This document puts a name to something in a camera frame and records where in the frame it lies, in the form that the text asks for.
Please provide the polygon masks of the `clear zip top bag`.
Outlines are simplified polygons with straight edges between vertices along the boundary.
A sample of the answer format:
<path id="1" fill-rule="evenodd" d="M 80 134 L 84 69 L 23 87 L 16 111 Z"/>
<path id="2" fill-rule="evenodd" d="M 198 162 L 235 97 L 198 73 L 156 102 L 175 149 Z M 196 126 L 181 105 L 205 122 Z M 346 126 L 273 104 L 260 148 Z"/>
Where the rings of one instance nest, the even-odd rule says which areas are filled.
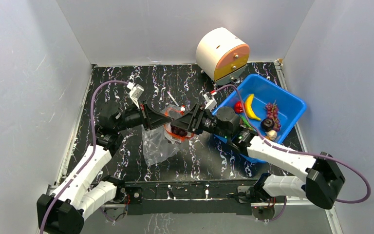
<path id="1" fill-rule="evenodd" d="M 194 137 L 193 133 L 188 133 L 186 137 L 176 136 L 171 132 L 170 123 L 154 130 L 142 130 L 143 156 L 147 166 L 164 162 L 174 156 Z"/>

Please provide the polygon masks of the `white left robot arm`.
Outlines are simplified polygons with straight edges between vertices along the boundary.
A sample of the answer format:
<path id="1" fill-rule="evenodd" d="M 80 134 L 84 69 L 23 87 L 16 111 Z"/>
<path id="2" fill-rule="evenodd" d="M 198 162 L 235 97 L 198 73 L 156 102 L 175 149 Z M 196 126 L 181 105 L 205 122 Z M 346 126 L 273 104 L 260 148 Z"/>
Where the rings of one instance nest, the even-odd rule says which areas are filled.
<path id="1" fill-rule="evenodd" d="M 100 116 L 94 126 L 95 143 L 88 146 L 83 158 L 55 190 L 38 199 L 40 233 L 78 234 L 85 220 L 105 203 L 126 202 L 130 195 L 123 180 L 107 175 L 95 186 L 92 182 L 120 148 L 121 131 L 137 126 L 148 131 L 171 121 L 144 102 L 132 104 L 123 112 Z"/>

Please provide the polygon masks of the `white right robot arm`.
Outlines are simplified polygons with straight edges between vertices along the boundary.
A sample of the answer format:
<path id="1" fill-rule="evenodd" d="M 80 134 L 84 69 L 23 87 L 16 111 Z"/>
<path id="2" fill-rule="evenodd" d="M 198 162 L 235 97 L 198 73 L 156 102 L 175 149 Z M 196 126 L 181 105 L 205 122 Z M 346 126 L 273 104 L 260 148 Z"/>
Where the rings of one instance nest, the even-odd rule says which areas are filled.
<path id="1" fill-rule="evenodd" d="M 237 153 L 264 160 L 291 173 L 290 176 L 262 175 L 251 189 L 261 202 L 277 196 L 294 196 L 306 198 L 329 210 L 345 183 L 343 173 L 331 156 L 309 156 L 267 140 L 246 128 L 241 117 L 230 107 L 223 107 L 213 115 L 196 104 L 192 110 L 173 120 L 171 127 L 177 134 L 208 132 L 221 136 Z"/>

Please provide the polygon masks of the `dark purple grape bunch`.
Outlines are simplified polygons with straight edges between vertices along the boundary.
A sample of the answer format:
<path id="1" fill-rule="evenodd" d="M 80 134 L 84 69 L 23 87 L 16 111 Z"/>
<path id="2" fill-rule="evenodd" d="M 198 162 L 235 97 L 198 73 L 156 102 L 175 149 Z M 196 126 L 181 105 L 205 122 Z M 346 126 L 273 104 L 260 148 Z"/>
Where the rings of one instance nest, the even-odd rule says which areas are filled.
<path id="1" fill-rule="evenodd" d="M 179 137 L 186 137 L 188 135 L 187 131 L 175 126 L 171 126 L 171 132 Z"/>

